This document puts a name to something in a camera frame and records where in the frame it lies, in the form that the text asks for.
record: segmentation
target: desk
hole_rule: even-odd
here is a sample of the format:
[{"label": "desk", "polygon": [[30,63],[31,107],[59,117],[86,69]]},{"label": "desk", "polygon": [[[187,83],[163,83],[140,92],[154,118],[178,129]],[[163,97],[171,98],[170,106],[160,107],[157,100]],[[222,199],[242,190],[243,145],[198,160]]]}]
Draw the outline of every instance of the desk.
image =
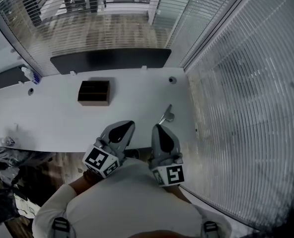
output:
[{"label": "desk", "polygon": [[[174,76],[176,84],[169,83]],[[83,107],[77,94],[83,80],[111,82],[108,107]],[[34,93],[29,96],[28,90]],[[136,131],[130,148],[149,147],[152,127],[169,104],[175,120],[163,125],[183,142],[195,142],[190,94],[181,68],[123,69],[55,75],[0,89],[0,138],[17,137],[25,150],[85,152],[103,129],[133,120]]]}]

